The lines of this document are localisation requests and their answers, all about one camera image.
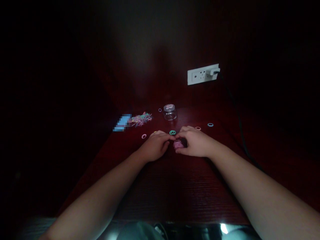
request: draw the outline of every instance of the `pile of rubber bands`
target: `pile of rubber bands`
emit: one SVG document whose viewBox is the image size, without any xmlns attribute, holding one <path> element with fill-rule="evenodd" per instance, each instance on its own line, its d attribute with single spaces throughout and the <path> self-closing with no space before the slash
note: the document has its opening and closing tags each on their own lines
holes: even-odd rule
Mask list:
<svg viewBox="0 0 320 240">
<path fill-rule="evenodd" d="M 143 124 L 153 119 L 152 114 L 144 112 L 142 115 L 137 115 L 131 119 L 132 126 L 141 127 Z"/>
</svg>

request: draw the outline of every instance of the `hand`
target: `hand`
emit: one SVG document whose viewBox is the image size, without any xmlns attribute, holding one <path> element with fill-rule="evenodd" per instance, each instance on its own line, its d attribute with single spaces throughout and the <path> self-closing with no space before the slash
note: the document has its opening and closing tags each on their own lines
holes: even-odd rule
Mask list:
<svg viewBox="0 0 320 240">
<path fill-rule="evenodd" d="M 155 161 L 162 157 L 168 149 L 169 141 L 176 140 L 174 136 L 163 131 L 152 133 L 149 139 L 136 151 L 143 160 L 147 162 Z"/>
<path fill-rule="evenodd" d="M 191 127 L 183 126 L 176 138 L 187 139 L 187 148 L 178 148 L 176 153 L 181 153 L 195 157 L 213 157 L 215 151 L 219 151 L 222 147 L 226 147 L 200 130 Z"/>
</svg>

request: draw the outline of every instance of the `forearm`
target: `forearm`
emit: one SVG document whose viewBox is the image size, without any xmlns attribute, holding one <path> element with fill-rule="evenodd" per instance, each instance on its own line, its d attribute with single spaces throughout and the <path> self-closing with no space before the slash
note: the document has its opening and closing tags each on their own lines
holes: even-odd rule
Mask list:
<svg viewBox="0 0 320 240">
<path fill-rule="evenodd" d="M 98 238 L 145 163 L 133 153 L 73 202 L 50 227 L 46 237 L 52 240 Z"/>
<path fill-rule="evenodd" d="M 282 185 L 225 146 L 210 159 L 262 239 L 319 239 L 319 213 Z"/>
</svg>

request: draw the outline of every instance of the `wood grain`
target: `wood grain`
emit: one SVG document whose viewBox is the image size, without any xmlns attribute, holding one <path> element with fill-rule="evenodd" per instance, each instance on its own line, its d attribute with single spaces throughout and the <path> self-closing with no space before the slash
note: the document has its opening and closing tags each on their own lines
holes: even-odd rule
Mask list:
<svg viewBox="0 0 320 240">
<path fill-rule="evenodd" d="M 319 163 L 303 149 L 295 148 L 253 113 L 241 109 L 248 148 L 268 174 L 319 210 L 314 191 Z M 157 109 L 154 119 L 142 127 L 112 133 L 86 173 L 68 197 L 60 213 L 105 173 L 126 159 L 145 141 L 142 134 L 156 130 L 178 132 L 182 126 L 202 131 L 245 157 L 241 149 L 237 116 L 230 102 L 179 108 L 178 118 L 166 121 Z M 116 220 L 172 221 L 184 223 L 248 224 L 241 207 L 217 169 L 205 158 L 176 154 L 172 144 L 156 162 L 147 164 L 122 200 Z"/>
</svg>

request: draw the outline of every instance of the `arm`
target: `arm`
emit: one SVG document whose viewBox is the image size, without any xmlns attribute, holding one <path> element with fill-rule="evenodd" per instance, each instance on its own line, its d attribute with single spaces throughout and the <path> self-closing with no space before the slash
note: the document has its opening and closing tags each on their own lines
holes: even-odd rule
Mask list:
<svg viewBox="0 0 320 240">
<path fill-rule="evenodd" d="M 320 239 L 320 214 L 285 187 L 193 127 L 179 137 L 188 147 L 176 152 L 211 159 L 262 239 Z"/>
<path fill-rule="evenodd" d="M 97 239 L 143 166 L 160 158 L 175 138 L 162 131 L 112 169 L 73 202 L 40 239 Z"/>
</svg>

